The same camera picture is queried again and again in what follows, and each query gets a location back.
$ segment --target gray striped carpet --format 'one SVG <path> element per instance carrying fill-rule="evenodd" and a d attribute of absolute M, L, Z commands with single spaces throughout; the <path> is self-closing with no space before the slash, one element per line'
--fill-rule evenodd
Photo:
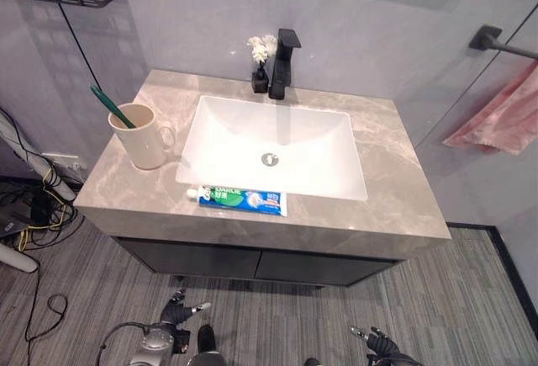
<path fill-rule="evenodd" d="M 50 294 L 67 294 L 70 305 L 61 327 L 34 345 L 32 364 L 94 364 L 110 328 L 157 321 L 182 285 L 187 304 L 214 304 L 186 323 L 193 332 L 189 353 L 197 329 L 209 322 L 229 366 L 294 366 L 310 356 L 327 366 L 366 365 L 366 347 L 346 331 L 350 324 L 379 326 L 426 366 L 538 365 L 538 342 L 486 234 L 452 234 L 444 246 L 352 288 L 312 289 L 204 278 L 181 282 L 152 274 L 88 223 L 76 237 L 33 252 L 43 264 L 33 332 L 55 319 L 45 313 Z M 0 364 L 24 365 L 35 275 L 5 265 L 0 275 Z M 103 364 L 126 364 L 139 341 L 138 330 L 118 332 Z M 175 357 L 172 364 L 187 360 Z"/>

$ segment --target mug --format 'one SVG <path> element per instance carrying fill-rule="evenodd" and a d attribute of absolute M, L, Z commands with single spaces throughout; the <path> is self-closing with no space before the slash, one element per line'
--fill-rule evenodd
<path fill-rule="evenodd" d="M 114 114 L 108 114 L 108 122 L 124 145 L 134 166 L 142 170 L 151 170 L 163 165 L 176 144 L 174 129 L 159 124 L 153 109 L 141 103 L 124 103 L 118 108 L 136 128 L 129 129 Z M 166 132 L 170 134 L 171 144 L 166 143 Z"/>

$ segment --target faucet handle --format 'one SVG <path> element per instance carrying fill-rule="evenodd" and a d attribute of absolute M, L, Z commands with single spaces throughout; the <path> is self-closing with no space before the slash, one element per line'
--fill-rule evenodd
<path fill-rule="evenodd" d="M 278 43 L 286 48 L 301 47 L 301 42 L 293 29 L 280 28 L 278 30 Z"/>

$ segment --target pink towel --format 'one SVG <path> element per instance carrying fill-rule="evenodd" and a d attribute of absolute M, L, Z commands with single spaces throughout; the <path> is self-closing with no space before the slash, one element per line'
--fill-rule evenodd
<path fill-rule="evenodd" d="M 527 67 L 443 144 L 520 154 L 538 137 L 537 67 L 538 61 Z"/>

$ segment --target toothpaste tube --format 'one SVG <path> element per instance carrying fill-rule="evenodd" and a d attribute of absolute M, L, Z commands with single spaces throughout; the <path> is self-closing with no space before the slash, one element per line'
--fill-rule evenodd
<path fill-rule="evenodd" d="M 189 189 L 187 196 L 196 199 L 202 206 L 287 216 L 286 194 L 280 192 L 201 186 Z"/>

